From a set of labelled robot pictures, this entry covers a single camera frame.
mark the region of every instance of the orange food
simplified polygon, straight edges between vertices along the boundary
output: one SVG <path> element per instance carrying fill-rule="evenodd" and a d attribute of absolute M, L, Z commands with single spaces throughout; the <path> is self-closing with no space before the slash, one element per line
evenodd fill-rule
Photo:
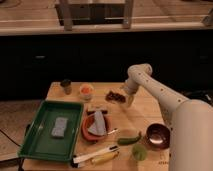
<path fill-rule="evenodd" d="M 89 94 L 93 90 L 93 87 L 89 84 L 82 84 L 80 87 L 80 92 L 83 94 Z"/>

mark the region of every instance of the lime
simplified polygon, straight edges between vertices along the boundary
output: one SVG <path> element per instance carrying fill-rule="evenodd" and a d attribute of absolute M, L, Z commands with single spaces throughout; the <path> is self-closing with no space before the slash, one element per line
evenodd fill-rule
<path fill-rule="evenodd" d="M 138 161 L 145 160 L 147 156 L 146 147 L 142 144 L 134 144 L 132 147 L 132 155 Z"/>

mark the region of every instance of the cable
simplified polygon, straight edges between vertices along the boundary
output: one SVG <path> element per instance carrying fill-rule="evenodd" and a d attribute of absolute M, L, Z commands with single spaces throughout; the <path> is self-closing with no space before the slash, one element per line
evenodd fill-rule
<path fill-rule="evenodd" d="M 13 142 L 15 145 L 21 147 L 20 144 L 18 144 L 17 142 L 15 142 L 12 138 L 10 138 L 10 137 L 9 137 L 4 131 L 2 131 L 1 129 L 0 129 L 0 132 L 1 132 L 5 137 L 7 137 L 11 142 Z"/>

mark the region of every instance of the green tray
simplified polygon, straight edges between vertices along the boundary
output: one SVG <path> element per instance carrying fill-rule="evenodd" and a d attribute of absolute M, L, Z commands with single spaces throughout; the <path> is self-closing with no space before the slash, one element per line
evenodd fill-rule
<path fill-rule="evenodd" d="M 71 161 L 83 112 L 83 104 L 43 101 L 18 152 L 19 157 Z M 68 118 L 64 138 L 51 136 L 57 117 Z"/>

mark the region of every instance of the floor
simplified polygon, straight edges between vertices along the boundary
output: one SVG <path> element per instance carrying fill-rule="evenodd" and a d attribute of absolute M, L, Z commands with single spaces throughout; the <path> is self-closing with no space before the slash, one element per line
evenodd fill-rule
<path fill-rule="evenodd" d="M 26 101 L 2 101 L 0 102 L 0 129 L 12 138 L 17 144 L 21 144 L 26 126 L 31 123 L 41 100 Z M 15 157 L 19 147 L 12 143 L 0 132 L 0 159 Z M 17 160 L 0 161 L 1 171 L 17 171 Z"/>

